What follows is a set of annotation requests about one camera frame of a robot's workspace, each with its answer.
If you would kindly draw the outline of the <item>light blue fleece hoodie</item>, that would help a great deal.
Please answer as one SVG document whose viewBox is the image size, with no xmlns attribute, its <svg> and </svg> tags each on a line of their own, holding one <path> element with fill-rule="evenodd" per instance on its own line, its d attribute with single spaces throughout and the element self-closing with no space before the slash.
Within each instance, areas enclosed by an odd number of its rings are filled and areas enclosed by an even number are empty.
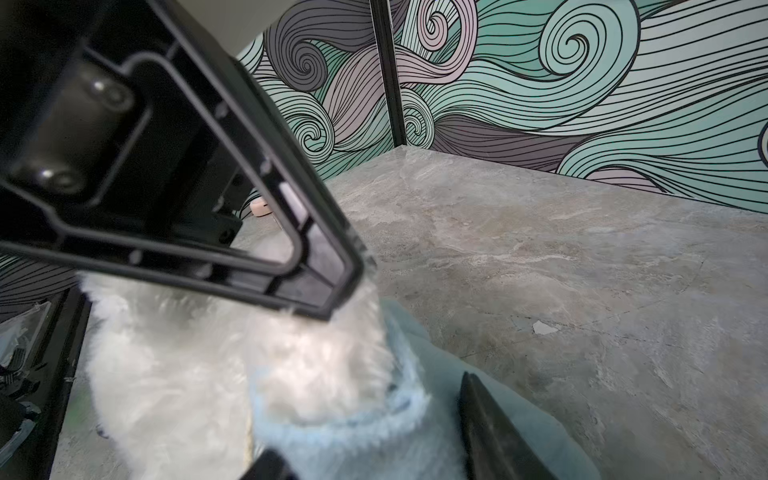
<svg viewBox="0 0 768 480">
<path fill-rule="evenodd" d="M 267 391 L 251 387 L 255 438 L 275 448 L 299 478 L 468 478 L 459 414 L 465 373 L 479 378 L 547 472 L 557 479 L 599 478 L 595 464 L 560 422 L 435 347 L 397 302 L 382 301 L 381 311 L 396 366 L 394 387 L 381 409 L 304 425 L 269 413 Z"/>
</svg>

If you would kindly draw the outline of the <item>white plush teddy bear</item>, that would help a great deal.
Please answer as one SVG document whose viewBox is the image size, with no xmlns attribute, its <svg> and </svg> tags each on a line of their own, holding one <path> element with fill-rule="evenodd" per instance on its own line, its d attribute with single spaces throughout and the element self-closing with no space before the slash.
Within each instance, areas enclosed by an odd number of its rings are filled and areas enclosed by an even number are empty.
<svg viewBox="0 0 768 480">
<path fill-rule="evenodd" d="M 385 403 L 394 357 L 376 266 L 329 321 L 84 272 L 97 322 L 87 376 L 134 479 L 236 479 L 255 459 L 250 395 L 271 420 L 315 426 Z"/>
</svg>

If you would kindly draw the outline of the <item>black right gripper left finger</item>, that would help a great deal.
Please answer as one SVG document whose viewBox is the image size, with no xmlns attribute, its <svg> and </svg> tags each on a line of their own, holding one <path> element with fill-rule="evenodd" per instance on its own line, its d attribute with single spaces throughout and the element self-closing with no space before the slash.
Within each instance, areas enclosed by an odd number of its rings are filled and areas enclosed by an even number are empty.
<svg viewBox="0 0 768 480">
<path fill-rule="evenodd" d="M 288 463 L 276 451 L 264 450 L 240 480 L 297 480 Z"/>
</svg>

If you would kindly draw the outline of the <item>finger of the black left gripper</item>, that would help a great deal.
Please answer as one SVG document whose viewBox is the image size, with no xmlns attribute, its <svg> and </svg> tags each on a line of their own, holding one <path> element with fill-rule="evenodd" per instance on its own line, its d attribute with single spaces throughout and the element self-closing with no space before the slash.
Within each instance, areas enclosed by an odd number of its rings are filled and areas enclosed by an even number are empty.
<svg viewBox="0 0 768 480">
<path fill-rule="evenodd" d="M 275 104 L 175 1 L 2 3 L 1 249 L 322 320 L 365 269 Z"/>
</svg>

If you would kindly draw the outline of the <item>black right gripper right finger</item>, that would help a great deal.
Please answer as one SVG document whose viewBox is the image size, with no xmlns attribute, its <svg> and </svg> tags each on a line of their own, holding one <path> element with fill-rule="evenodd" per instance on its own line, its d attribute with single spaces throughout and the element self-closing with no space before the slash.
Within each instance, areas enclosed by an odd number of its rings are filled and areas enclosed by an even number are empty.
<svg viewBox="0 0 768 480">
<path fill-rule="evenodd" d="M 555 479 L 481 379 L 469 372 L 462 377 L 459 414 L 469 479 Z"/>
</svg>

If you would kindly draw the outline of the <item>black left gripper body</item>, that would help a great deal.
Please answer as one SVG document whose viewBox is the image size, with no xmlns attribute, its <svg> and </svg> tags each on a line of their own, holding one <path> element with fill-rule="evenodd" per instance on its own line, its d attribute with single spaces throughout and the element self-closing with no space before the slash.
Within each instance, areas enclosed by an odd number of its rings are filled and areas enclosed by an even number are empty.
<svg viewBox="0 0 768 480">
<path fill-rule="evenodd" d="M 1 5 L 1 238 L 228 246 L 248 181 L 211 128 L 247 73 L 178 1 Z"/>
</svg>

